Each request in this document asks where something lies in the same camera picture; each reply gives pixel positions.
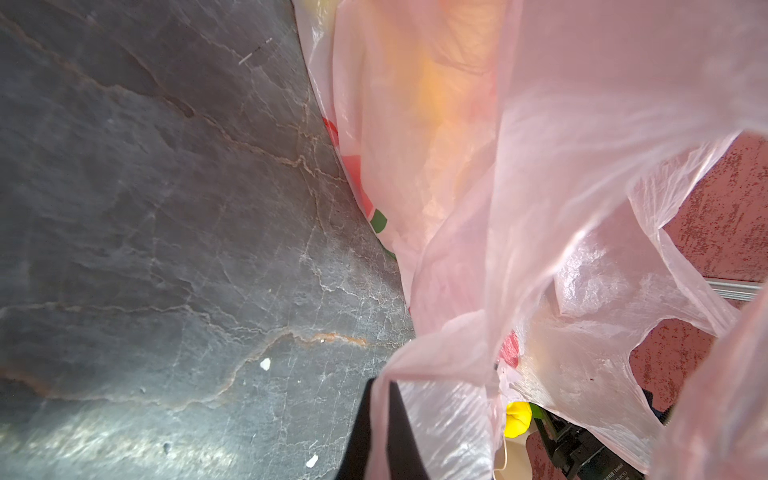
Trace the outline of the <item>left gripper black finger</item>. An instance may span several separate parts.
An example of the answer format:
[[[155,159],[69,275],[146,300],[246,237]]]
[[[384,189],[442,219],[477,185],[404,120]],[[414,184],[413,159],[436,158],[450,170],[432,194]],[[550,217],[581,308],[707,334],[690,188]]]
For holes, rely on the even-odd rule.
[[[370,399],[374,378],[368,380],[336,480],[363,480],[371,446]],[[407,411],[395,382],[390,383],[387,458],[392,479],[428,480]]]

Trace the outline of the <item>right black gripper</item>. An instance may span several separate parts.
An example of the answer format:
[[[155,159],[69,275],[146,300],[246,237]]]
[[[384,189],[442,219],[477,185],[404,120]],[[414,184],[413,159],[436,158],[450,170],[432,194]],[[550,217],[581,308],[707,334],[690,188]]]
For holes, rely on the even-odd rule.
[[[533,405],[533,421],[544,449],[567,479],[640,480],[645,475],[625,462],[585,428]]]

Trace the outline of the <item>yellow fake lemon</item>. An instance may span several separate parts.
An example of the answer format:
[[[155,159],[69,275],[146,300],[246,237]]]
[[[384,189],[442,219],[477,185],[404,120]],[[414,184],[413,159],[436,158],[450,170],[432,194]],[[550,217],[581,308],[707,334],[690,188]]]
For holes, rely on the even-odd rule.
[[[525,401],[509,403],[506,407],[506,422],[504,437],[515,439],[524,435],[530,428],[533,419],[531,405]]]

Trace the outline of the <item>pink plastic bag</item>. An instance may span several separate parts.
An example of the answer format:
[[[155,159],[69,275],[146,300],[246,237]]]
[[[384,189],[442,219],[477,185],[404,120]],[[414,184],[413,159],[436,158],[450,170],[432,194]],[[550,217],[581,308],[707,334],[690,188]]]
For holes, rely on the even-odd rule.
[[[415,337],[390,383],[429,479],[488,479],[509,403],[649,479],[767,475],[767,297],[723,300],[665,231],[767,130],[763,1],[298,1],[353,194]]]

